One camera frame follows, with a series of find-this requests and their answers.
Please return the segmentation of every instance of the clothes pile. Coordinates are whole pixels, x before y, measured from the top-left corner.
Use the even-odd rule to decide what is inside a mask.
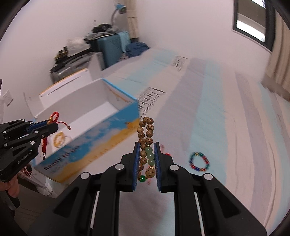
[[[146,43],[135,42],[127,45],[126,56],[127,57],[136,57],[140,56],[144,51],[148,50],[150,47]]]
[[[94,40],[104,35],[117,34],[120,29],[115,25],[101,24],[92,29],[92,33],[88,33],[85,38],[87,40]]]

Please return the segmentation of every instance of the blue cloth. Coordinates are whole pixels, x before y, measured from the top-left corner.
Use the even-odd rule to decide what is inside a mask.
[[[130,43],[129,45],[127,45],[126,48],[126,56],[128,57],[140,56],[142,52],[148,50],[149,48],[150,47],[148,47],[146,43],[140,42]]]
[[[121,39],[122,52],[125,53],[127,45],[131,43],[129,33],[127,31],[122,31],[117,34],[120,36],[120,39]]]

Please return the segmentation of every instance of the wall socket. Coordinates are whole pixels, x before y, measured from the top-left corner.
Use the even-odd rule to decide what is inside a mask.
[[[4,94],[3,98],[4,98],[4,102],[7,106],[9,106],[11,104],[11,102],[13,101],[13,97],[12,97],[9,90],[7,90],[7,92]]]

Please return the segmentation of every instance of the cardboard box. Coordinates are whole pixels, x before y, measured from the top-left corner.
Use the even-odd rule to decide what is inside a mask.
[[[57,83],[41,92],[38,96],[29,97],[27,94],[23,93],[24,100],[30,113],[33,117],[35,117],[41,111],[61,98],[67,96],[73,91],[76,91],[91,81],[102,77],[103,76],[99,60],[96,54],[94,54],[92,55],[87,68],[58,81]]]
[[[48,138],[46,159],[36,158],[35,169],[50,179],[64,182],[76,172],[109,151],[139,126],[138,102],[105,79],[95,80],[68,94],[36,115],[36,122],[47,120],[58,111],[58,121],[66,140],[53,144],[57,133]]]

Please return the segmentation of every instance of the beaded bracelet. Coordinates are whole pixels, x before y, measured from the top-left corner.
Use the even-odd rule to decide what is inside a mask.
[[[59,132],[58,134],[55,135],[53,139],[53,145],[56,148],[60,148],[62,144],[64,144],[64,141],[66,140],[66,137],[63,132]]]
[[[153,143],[153,126],[154,120],[152,118],[149,118],[148,116],[144,117],[142,121],[139,122],[140,127],[137,128],[138,132],[138,138],[140,143],[140,164],[139,164],[139,172],[138,172],[138,180],[140,182],[145,182],[148,178],[153,178],[156,175],[156,171],[154,169],[155,161],[154,161],[154,154],[152,153],[153,149],[150,147],[150,145]],[[144,134],[144,129],[147,124],[147,131],[146,136]],[[149,168],[145,171],[145,176],[141,174],[141,171],[144,169],[144,165],[148,163]]]
[[[59,113],[58,113],[57,111],[56,111],[56,112],[53,112],[53,113],[51,114],[51,116],[49,117],[49,119],[48,119],[48,121],[47,121],[47,124],[50,124],[50,123],[57,123],[57,124],[59,124],[59,123],[63,123],[63,124],[66,125],[66,127],[67,127],[69,130],[71,130],[71,127],[68,126],[67,123],[62,122],[62,121],[57,122],[58,118],[59,118]],[[42,159],[43,159],[43,160],[45,160],[45,158],[46,158],[46,147],[47,147],[47,137],[44,137],[43,140],[42,140],[42,154],[43,154]]]
[[[194,159],[195,156],[200,156],[200,157],[204,160],[204,162],[205,162],[205,164],[206,164],[205,168],[198,168],[197,166],[195,166],[195,165],[193,164],[193,159]],[[193,152],[193,153],[191,154],[191,156],[190,156],[190,159],[189,159],[189,165],[190,165],[190,167],[191,167],[192,169],[194,169],[194,170],[196,170],[196,171],[206,171],[206,170],[209,168],[209,160],[208,160],[207,157],[206,157],[204,154],[202,154],[201,152]]]

